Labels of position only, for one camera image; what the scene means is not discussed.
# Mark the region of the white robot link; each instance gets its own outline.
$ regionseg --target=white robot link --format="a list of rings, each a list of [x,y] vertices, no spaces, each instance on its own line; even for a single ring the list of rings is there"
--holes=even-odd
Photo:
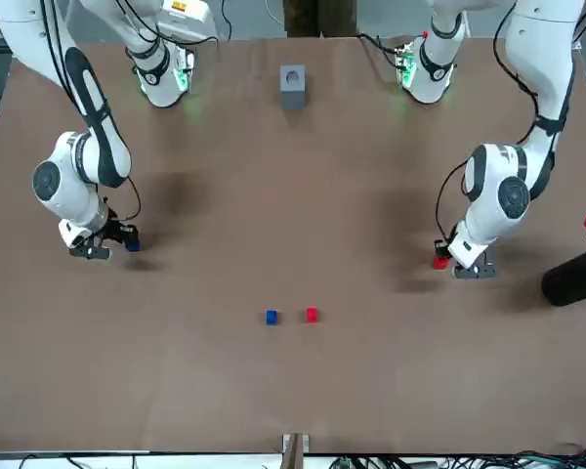
[[[433,10],[431,31],[398,51],[401,86],[423,104],[440,100],[449,85],[465,35],[464,12],[500,2],[428,3]],[[479,145],[466,162],[466,196],[471,206],[450,235],[442,234],[444,246],[438,251],[457,261],[454,273],[458,277],[482,276],[478,258],[521,221],[549,182],[568,113],[574,75],[572,38],[583,4],[583,0],[518,0],[505,18],[510,17],[506,55],[517,74],[500,64],[532,97],[536,113],[530,131],[517,144]]]
[[[163,0],[132,0],[142,21]],[[176,62],[156,29],[135,27],[120,1],[82,0],[126,42],[151,103],[168,107],[187,90]],[[124,225],[98,194],[98,185],[118,188],[129,178],[131,156],[112,117],[91,64],[67,31],[55,0],[0,0],[0,29],[14,56],[65,89],[87,124],[85,133],[65,132],[50,157],[34,171],[32,185],[41,203],[61,218],[59,230],[74,256],[107,259],[104,239],[139,250],[137,229]]]

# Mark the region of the black cylinder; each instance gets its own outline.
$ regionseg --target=black cylinder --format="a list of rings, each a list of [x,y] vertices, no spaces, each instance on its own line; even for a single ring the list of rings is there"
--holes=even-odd
[[[554,306],[566,306],[586,299],[586,252],[555,267],[542,279],[545,298]]]

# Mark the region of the tabletop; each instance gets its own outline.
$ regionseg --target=tabletop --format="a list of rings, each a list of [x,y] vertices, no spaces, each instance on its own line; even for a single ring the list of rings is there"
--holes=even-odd
[[[191,94],[141,95],[119,45],[85,49],[133,156],[143,252],[68,255],[30,178],[84,125],[14,61],[0,107],[0,450],[515,452],[586,445],[586,301],[538,282],[586,250],[581,57],[551,183],[491,248],[499,276],[431,268],[448,171],[512,143],[530,100],[467,40],[423,107],[355,39],[200,46]],[[284,111],[279,68],[309,97]],[[130,185],[107,190],[120,215]],[[441,222],[464,214],[459,176]],[[305,324],[306,308],[320,321]],[[265,325],[265,310],[280,313]]]

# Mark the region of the gray block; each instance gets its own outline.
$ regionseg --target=gray block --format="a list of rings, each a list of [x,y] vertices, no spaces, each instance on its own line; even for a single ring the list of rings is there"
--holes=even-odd
[[[280,94],[284,110],[303,109],[306,106],[306,67],[282,65],[280,67]]]

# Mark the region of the blue cube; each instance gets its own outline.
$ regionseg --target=blue cube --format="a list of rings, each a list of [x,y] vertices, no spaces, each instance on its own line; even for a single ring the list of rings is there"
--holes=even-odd
[[[276,325],[277,324],[277,311],[276,310],[267,310],[265,314],[265,323],[267,325]]]

